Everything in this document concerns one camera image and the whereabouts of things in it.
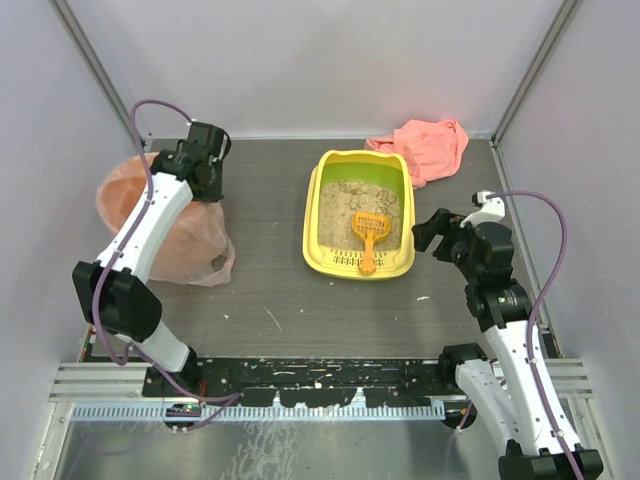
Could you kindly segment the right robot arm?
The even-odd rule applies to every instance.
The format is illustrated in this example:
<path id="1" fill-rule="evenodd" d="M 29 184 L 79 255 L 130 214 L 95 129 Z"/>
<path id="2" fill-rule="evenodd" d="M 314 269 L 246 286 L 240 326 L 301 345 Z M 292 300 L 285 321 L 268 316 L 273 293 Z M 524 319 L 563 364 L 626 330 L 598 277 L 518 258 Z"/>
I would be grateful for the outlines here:
<path id="1" fill-rule="evenodd" d="M 600 453 L 582 444 L 558 399 L 529 317 L 532 305 L 513 278 L 509 228 L 492 218 L 478 222 L 439 209 L 413 226 L 414 247 L 453 264 L 467 284 L 467 307 L 491 346 L 503 376 L 496 377 L 476 344 L 444 347 L 441 382 L 462 390 L 486 423 L 500 453 L 502 479 L 596 479 Z"/>

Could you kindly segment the yellow green litter box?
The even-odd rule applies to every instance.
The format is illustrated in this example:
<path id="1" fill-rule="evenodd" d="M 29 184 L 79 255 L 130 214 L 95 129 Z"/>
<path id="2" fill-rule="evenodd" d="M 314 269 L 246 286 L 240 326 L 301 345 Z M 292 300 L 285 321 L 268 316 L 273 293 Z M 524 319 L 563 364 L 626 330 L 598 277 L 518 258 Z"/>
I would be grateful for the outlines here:
<path id="1" fill-rule="evenodd" d="M 330 150 L 311 175 L 302 252 L 315 271 L 387 280 L 413 265 L 412 182 L 397 154 Z"/>

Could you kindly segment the orange litter scoop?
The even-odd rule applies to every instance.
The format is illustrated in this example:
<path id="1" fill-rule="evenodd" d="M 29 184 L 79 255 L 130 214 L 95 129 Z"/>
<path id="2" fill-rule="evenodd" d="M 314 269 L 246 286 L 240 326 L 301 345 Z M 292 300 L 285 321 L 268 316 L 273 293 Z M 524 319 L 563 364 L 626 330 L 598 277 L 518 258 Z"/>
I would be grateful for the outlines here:
<path id="1" fill-rule="evenodd" d="M 366 212 L 356 212 L 352 216 L 351 228 L 364 243 L 364 252 L 359 265 L 362 275 L 370 276 L 376 272 L 374 246 L 384 240 L 391 230 L 391 217 Z"/>

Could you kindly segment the bin with pink bag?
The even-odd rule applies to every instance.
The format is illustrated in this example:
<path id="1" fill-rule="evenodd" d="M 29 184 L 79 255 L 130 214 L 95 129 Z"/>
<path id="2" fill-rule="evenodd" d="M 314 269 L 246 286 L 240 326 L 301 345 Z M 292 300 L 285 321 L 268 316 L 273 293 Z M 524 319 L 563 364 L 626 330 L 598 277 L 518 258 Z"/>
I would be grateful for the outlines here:
<path id="1" fill-rule="evenodd" d="M 169 174 L 156 175 L 153 186 L 152 204 L 123 243 L 147 197 L 141 159 L 121 163 L 102 182 L 96 208 L 115 238 L 97 260 L 105 264 L 120 251 L 114 268 L 129 268 L 142 280 L 203 287 L 230 282 L 235 249 L 222 205 L 192 200 L 189 188 Z"/>

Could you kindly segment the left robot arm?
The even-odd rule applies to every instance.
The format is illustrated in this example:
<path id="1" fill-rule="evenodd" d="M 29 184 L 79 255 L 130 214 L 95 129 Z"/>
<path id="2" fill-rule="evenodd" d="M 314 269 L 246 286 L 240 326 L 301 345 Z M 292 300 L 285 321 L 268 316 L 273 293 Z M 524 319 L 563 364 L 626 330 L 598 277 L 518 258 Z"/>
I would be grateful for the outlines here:
<path id="1" fill-rule="evenodd" d="M 160 300 L 148 288 L 152 264 L 171 227 L 195 202 L 216 203 L 222 195 L 223 161 L 231 148 L 228 133 L 194 121 L 174 149 L 141 161 L 145 186 L 115 238 L 91 263 L 80 261 L 72 280 L 85 320 L 107 343 L 125 341 L 177 392 L 195 396 L 202 368 L 194 349 L 163 321 Z"/>

